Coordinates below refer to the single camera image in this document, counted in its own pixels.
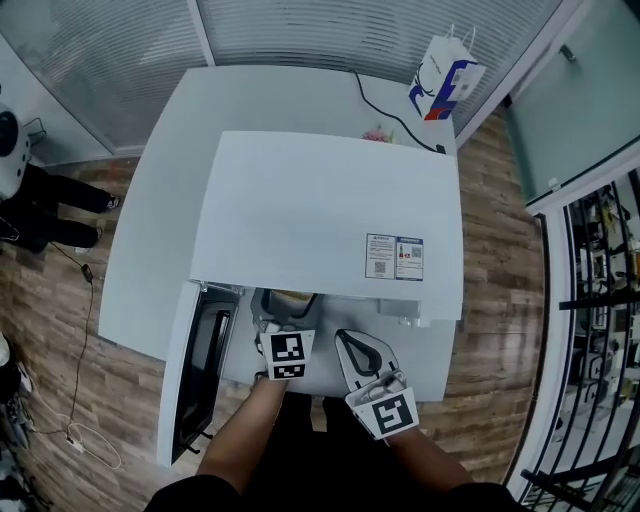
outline pink object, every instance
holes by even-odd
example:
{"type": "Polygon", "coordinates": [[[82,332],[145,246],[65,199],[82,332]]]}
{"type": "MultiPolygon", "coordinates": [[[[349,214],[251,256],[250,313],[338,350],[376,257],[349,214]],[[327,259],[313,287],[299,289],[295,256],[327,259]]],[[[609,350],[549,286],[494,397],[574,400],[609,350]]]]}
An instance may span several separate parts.
{"type": "Polygon", "coordinates": [[[365,140],[373,140],[376,142],[387,142],[391,144],[393,143],[393,133],[387,134],[380,127],[376,128],[375,130],[369,130],[368,132],[365,132],[362,138],[365,140]]]}

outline wooden floor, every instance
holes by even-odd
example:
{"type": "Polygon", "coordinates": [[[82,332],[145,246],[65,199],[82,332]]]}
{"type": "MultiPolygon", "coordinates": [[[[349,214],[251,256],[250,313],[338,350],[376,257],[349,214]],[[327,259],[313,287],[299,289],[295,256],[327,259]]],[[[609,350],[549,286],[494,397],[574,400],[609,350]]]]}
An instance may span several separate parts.
{"type": "MultiPolygon", "coordinates": [[[[135,165],[135,160],[118,160],[63,171],[125,195],[135,165]]],[[[463,319],[445,400],[419,404],[420,421],[477,479],[500,482],[522,434],[537,367],[543,316],[542,243],[536,221],[524,211],[500,117],[488,119],[467,142],[459,154],[459,168],[463,319]]],[[[198,457],[186,454],[171,470],[155,465],[164,363],[96,334],[117,212],[98,216],[63,208],[61,214],[105,230],[99,246],[78,257],[96,275],[96,295],[74,419],[101,431],[122,455],[122,467],[112,471],[91,456],[78,454],[62,434],[32,434],[30,450],[19,451],[19,457],[42,494],[55,503],[55,510],[141,510],[158,488],[192,474],[198,457]]],[[[0,329],[18,346],[47,403],[64,414],[71,406],[89,299],[89,285],[78,267],[53,247],[34,256],[3,246],[0,329]]],[[[213,427],[223,424],[246,394],[245,386],[224,382],[213,427]]],[[[64,426],[35,397],[28,405],[41,431],[64,426]]],[[[319,409],[314,409],[314,422],[322,424],[319,409]]],[[[91,434],[84,442],[115,462],[91,434]]]]}

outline black pants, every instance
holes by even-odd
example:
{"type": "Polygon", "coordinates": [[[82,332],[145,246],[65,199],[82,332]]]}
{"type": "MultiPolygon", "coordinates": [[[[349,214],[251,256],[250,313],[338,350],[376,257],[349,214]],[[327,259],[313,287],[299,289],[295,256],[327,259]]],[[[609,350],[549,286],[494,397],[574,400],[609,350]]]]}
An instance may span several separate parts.
{"type": "Polygon", "coordinates": [[[0,204],[0,234],[19,233],[16,245],[38,251],[48,242],[74,247],[93,247],[98,241],[96,228],[57,217],[59,203],[82,210],[102,213],[111,195],[81,181],[50,175],[45,170],[27,165],[20,189],[11,199],[0,204]]]}
{"type": "Polygon", "coordinates": [[[327,432],[314,432],[311,397],[285,394],[248,499],[302,509],[327,500],[339,503],[338,496],[354,489],[362,491],[361,506],[379,504],[381,493],[424,496],[386,443],[373,440],[344,400],[325,398],[322,407],[327,432]]]}

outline paper bag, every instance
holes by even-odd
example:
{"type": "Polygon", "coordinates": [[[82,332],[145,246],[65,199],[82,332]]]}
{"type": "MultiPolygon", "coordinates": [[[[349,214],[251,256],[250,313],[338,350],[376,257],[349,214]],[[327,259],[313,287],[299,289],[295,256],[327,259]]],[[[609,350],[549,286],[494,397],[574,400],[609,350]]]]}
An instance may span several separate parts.
{"type": "Polygon", "coordinates": [[[469,50],[453,36],[433,36],[411,82],[409,99],[424,120],[447,119],[459,101],[466,100],[482,78],[486,67],[478,64],[469,50]]]}

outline black sleeve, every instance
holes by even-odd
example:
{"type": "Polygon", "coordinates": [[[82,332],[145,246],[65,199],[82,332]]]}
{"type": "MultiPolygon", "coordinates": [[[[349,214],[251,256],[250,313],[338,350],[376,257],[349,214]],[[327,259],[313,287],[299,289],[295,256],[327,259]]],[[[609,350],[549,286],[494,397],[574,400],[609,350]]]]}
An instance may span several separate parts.
{"type": "Polygon", "coordinates": [[[442,510],[493,510],[521,512],[526,510],[516,503],[506,487],[499,484],[464,484],[449,491],[443,500],[442,510]]]}
{"type": "Polygon", "coordinates": [[[217,476],[196,475],[160,489],[144,510],[224,510],[239,504],[240,495],[229,482],[217,476]]]}

